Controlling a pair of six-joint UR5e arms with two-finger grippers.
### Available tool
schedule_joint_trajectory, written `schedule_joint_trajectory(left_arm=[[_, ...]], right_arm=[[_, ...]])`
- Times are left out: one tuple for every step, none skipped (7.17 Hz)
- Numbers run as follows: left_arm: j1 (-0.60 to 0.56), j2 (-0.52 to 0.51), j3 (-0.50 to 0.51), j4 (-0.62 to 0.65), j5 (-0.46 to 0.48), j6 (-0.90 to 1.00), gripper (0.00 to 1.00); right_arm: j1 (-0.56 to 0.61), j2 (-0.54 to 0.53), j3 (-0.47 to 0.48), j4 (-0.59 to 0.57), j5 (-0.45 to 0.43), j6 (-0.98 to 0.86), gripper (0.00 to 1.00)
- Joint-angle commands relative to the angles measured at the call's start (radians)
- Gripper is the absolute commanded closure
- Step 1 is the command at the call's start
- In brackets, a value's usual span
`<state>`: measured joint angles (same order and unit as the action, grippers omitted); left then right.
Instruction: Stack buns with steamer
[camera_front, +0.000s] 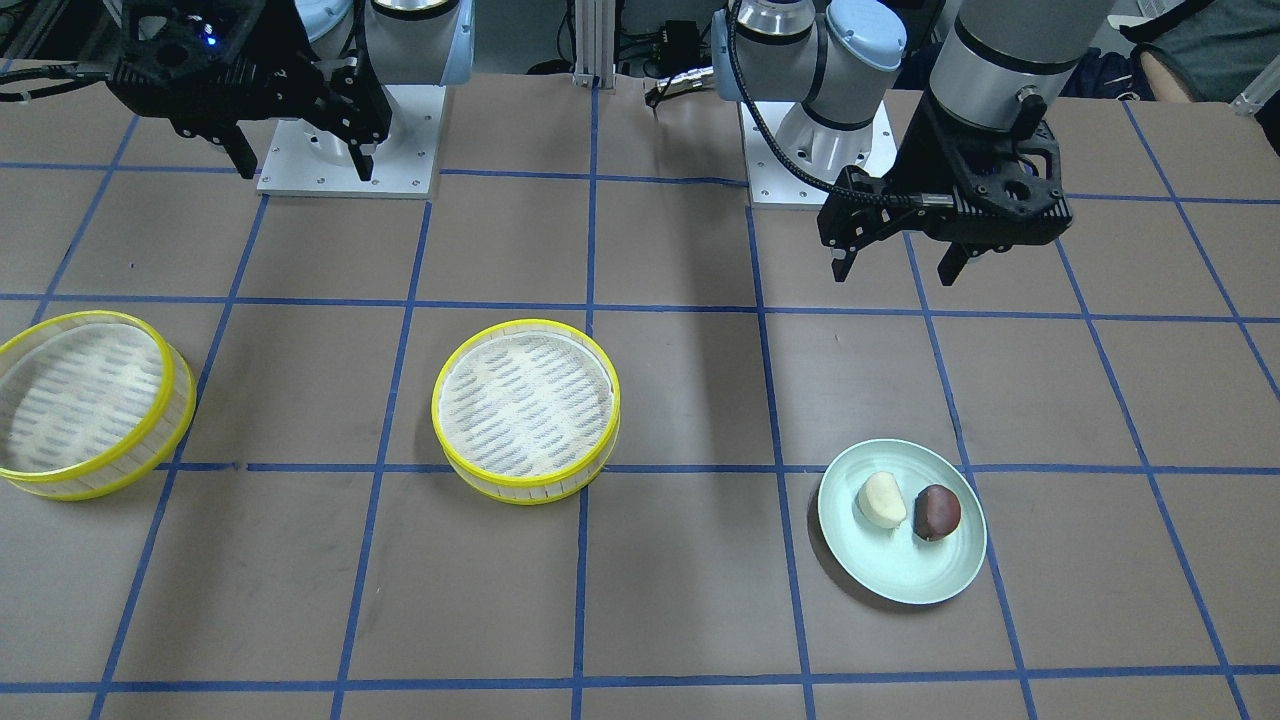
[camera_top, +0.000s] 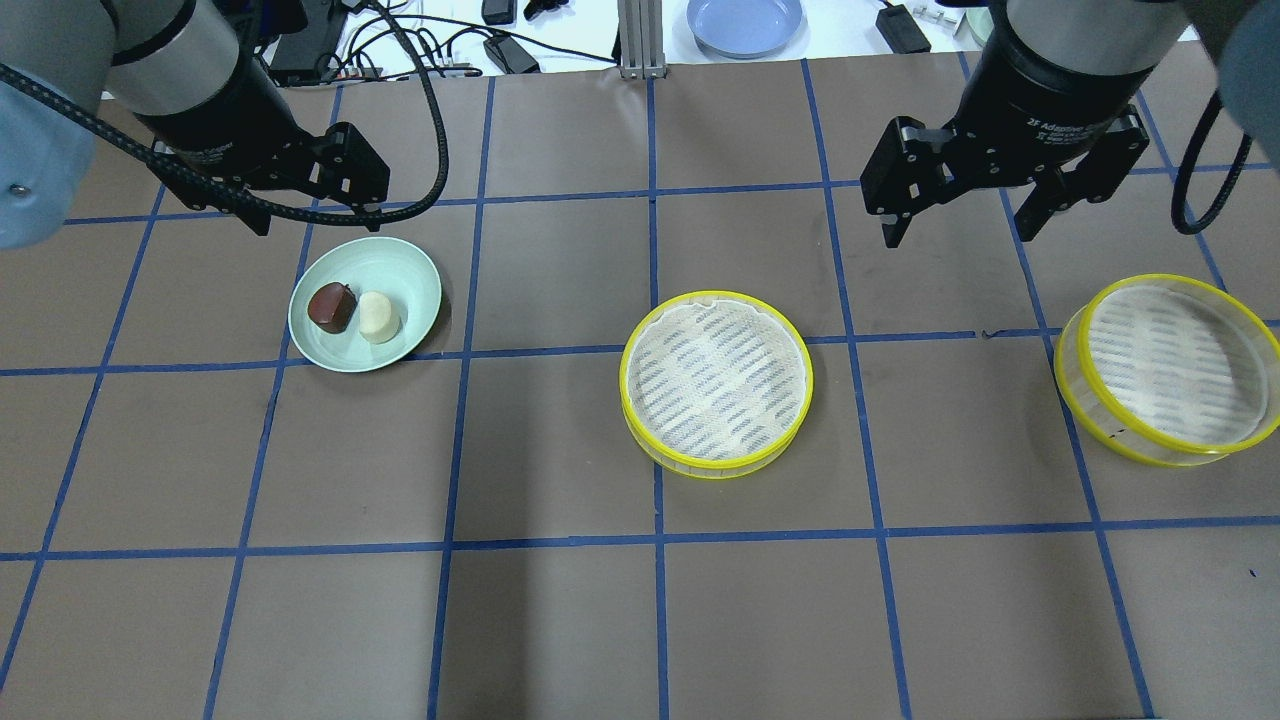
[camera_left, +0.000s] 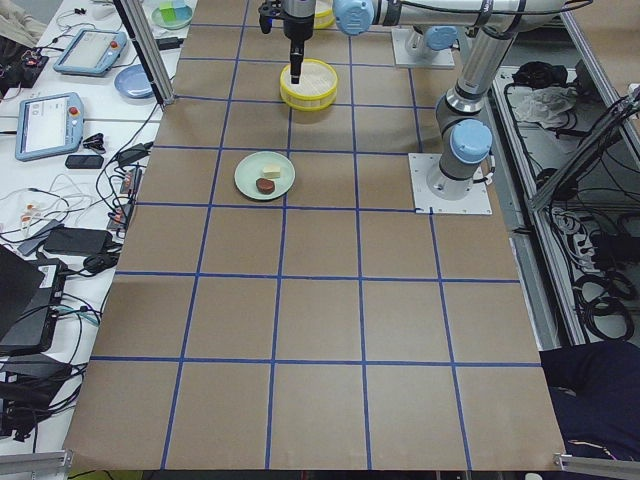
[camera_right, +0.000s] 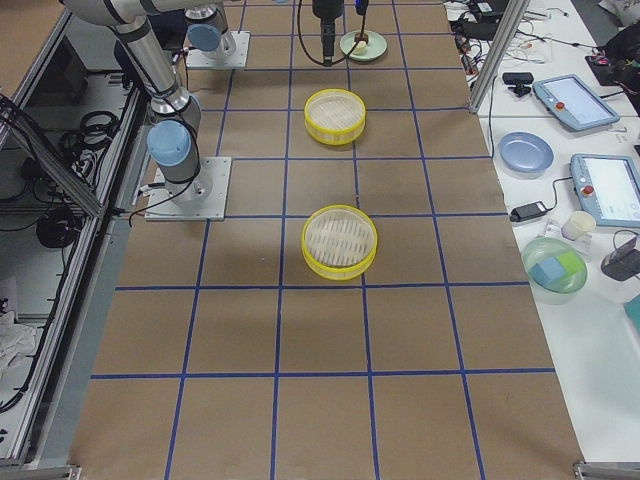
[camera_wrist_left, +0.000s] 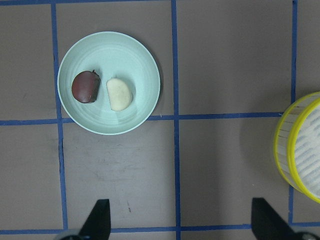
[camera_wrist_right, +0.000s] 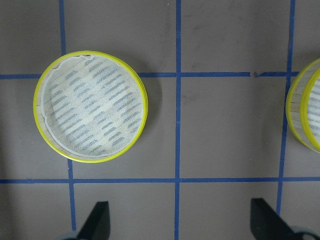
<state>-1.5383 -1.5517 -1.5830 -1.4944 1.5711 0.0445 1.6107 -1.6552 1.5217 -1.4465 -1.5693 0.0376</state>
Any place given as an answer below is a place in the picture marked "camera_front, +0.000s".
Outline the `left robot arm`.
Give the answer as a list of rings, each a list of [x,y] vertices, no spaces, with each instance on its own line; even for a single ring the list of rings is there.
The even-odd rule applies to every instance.
[[[826,195],[817,228],[837,282],[863,249],[914,231],[948,246],[948,286],[972,259],[1044,246],[1073,223],[1044,117],[1107,13],[1106,1],[965,1],[878,177],[858,159],[908,55],[883,3],[726,3],[710,24],[716,87],[787,173]]]

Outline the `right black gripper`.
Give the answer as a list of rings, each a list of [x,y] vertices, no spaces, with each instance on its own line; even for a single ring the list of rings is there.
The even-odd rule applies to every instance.
[[[324,65],[293,1],[123,1],[120,54],[105,81],[140,117],[225,141],[241,178],[259,173],[242,120],[298,119],[349,146],[371,182],[392,109],[369,59],[365,1]]]

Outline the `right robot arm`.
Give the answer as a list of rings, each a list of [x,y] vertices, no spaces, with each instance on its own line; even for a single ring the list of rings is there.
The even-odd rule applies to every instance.
[[[390,88],[462,85],[474,61],[466,1],[347,1],[330,56],[293,1],[124,1],[122,14],[109,91],[220,147],[246,179],[259,155],[242,124],[297,120],[334,138],[355,178],[372,182],[384,146],[411,127]]]

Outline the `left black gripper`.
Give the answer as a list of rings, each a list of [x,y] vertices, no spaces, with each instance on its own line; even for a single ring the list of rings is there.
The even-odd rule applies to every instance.
[[[1060,147],[1044,120],[1037,87],[1012,95],[1009,129],[984,129],[923,94],[893,165],[881,177],[846,167],[818,215],[820,242],[832,249],[832,277],[844,283],[858,250],[902,231],[948,242],[937,265],[951,287],[973,258],[1044,245],[1073,222],[1060,179]]]

